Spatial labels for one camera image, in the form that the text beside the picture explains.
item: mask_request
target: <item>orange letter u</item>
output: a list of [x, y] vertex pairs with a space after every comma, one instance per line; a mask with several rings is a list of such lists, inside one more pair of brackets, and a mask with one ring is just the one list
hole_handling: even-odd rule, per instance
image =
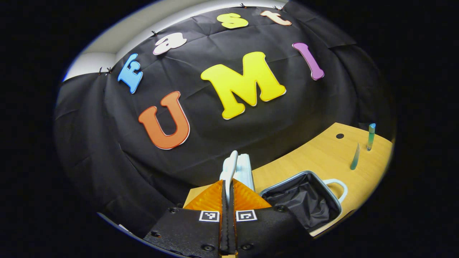
[[151, 141], [156, 147], [163, 150], [170, 150], [184, 143], [190, 134], [190, 124], [183, 113], [179, 103], [180, 92], [174, 91], [166, 95], [160, 102], [161, 106], [167, 107], [174, 119], [177, 129], [175, 133], [166, 135], [158, 119], [156, 118], [157, 108], [155, 106], [147, 108], [139, 115], [139, 122], [145, 126]]

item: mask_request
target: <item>test tube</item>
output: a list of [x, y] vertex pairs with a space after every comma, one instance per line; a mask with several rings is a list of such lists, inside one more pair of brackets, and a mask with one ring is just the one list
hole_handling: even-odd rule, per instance
[[372, 123], [368, 127], [368, 144], [367, 144], [367, 151], [371, 151], [371, 147], [373, 147], [373, 140], [375, 139], [375, 128], [376, 124]]
[[351, 163], [351, 170], [355, 170], [358, 163], [358, 157], [360, 156], [360, 145], [357, 143], [357, 149], [355, 150], [354, 159]]

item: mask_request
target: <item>wooden table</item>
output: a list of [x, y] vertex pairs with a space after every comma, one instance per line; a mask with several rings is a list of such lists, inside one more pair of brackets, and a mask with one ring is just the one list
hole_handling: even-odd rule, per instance
[[[344, 134], [344, 137], [338, 139], [337, 134]], [[253, 170], [255, 191], [260, 193], [304, 170], [313, 171], [322, 180], [341, 180], [348, 187], [347, 196], [341, 204], [342, 213], [327, 225], [310, 232], [311, 236], [318, 236], [358, 209], [384, 176], [392, 155], [392, 143], [375, 135], [373, 148], [367, 151], [367, 141], [368, 131], [334, 123], [301, 147]], [[357, 168], [351, 170], [357, 143], [360, 144], [360, 157]], [[208, 187], [209, 185], [191, 189], [184, 206]], [[336, 197], [343, 193], [343, 189], [336, 183], [330, 184], [329, 187]]]

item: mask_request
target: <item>white wall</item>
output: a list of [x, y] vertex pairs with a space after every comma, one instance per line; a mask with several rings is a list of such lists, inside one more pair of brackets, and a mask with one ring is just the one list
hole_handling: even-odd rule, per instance
[[[283, 6], [288, 0], [279, 0], [279, 1], [272, 1], [272, 0], [244, 0], [243, 3], [246, 6], [262, 6], [262, 7], [273, 7], [277, 6], [280, 8]], [[217, 9], [222, 9], [222, 8], [227, 8], [227, 7], [235, 7], [235, 6], [240, 6], [241, 0], [213, 0], [213, 1], [208, 1], [204, 3], [197, 4], [195, 6], [188, 7], [186, 9], [181, 10], [180, 6], [177, 6], [176, 0], [163, 0], [158, 3], [155, 3], [151, 6], [148, 6], [146, 8], [151, 8], [151, 7], [158, 7], [158, 8], [151, 8], [151, 14], [150, 15], [155, 15], [155, 11], [160, 11], [162, 14], [164, 12], [168, 12], [169, 15], [154, 23], [153, 25], [145, 28], [141, 33], [137, 34], [135, 37], [133, 37], [130, 41], [128, 41], [121, 49], [119, 49], [117, 52], [114, 53], [105, 53], [105, 52], [90, 52], [86, 53], [88, 50], [85, 49], [83, 51], [84, 54], [81, 54], [78, 56], [78, 58], [73, 62], [73, 64], [70, 66], [69, 71], [67, 72], [67, 75], [64, 78], [64, 81], [67, 80], [68, 78], [85, 74], [85, 73], [96, 73], [99, 71], [100, 67], [102, 66], [102, 71], [106, 71], [106, 67], [113, 67], [115, 63], [117, 63], [126, 53], [128, 53], [131, 49], [136, 47], [138, 44], [140, 44], [142, 41], [145, 39], [149, 38], [152, 36], [151, 31], [161, 31], [177, 22], [183, 21], [187, 18], [190, 18], [192, 16], [196, 16], [198, 14], [208, 12], [208, 11], [213, 11]], [[128, 18], [122, 20], [121, 22], [117, 23], [115, 26], [107, 30], [103, 35], [98, 37], [100, 40], [106, 40], [107, 35], [113, 34], [113, 30], [116, 30], [116, 27], [119, 26], [129, 26], [128, 23], [133, 22], [135, 24], [135, 20], [141, 19], [142, 16], [144, 16], [145, 13], [142, 12], [142, 10], [134, 13], [133, 15], [129, 16]], [[119, 34], [118, 32], [118, 38], [119, 40], [125, 40], [122, 37], [122, 35]], [[93, 42], [93, 45], [97, 45], [98, 39]], [[107, 49], [113, 49], [113, 46], [108, 46]]]
[[96, 73], [102, 67], [102, 71], [106, 72], [107, 68], [113, 67], [116, 63], [116, 55], [114, 53], [87, 53], [78, 56], [73, 61], [64, 81], [68, 78], [85, 73]]

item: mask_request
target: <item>black fabric backdrop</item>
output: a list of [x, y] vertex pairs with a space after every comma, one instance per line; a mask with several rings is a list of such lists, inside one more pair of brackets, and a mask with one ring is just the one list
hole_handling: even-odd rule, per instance
[[[259, 15], [281, 14], [291, 26]], [[217, 21], [234, 12], [247, 27], [227, 29]], [[181, 32], [187, 42], [167, 53], [152, 51], [162, 37]], [[309, 46], [325, 76], [317, 81], [291, 44]], [[224, 64], [241, 73], [242, 57], [261, 51], [286, 94], [274, 100], [244, 103], [233, 119], [221, 116], [222, 104], [207, 68]], [[136, 58], [144, 73], [135, 94], [118, 82], [127, 58]], [[166, 134], [175, 123], [161, 99], [180, 91], [179, 102], [190, 123], [188, 139], [162, 150], [149, 139], [139, 115], [158, 107]], [[368, 129], [393, 140], [394, 113], [385, 82], [372, 60], [345, 33], [304, 6], [289, 2], [284, 11], [271, 8], [226, 8], [186, 19], [150, 37], [126, 54], [105, 76], [71, 78], [60, 87], [54, 115], [59, 157], [79, 192], [99, 212], [143, 237], [164, 210], [183, 203], [191, 187], [218, 180], [231, 151], [250, 155], [252, 169], [267, 164], [309, 141], [335, 122]]]

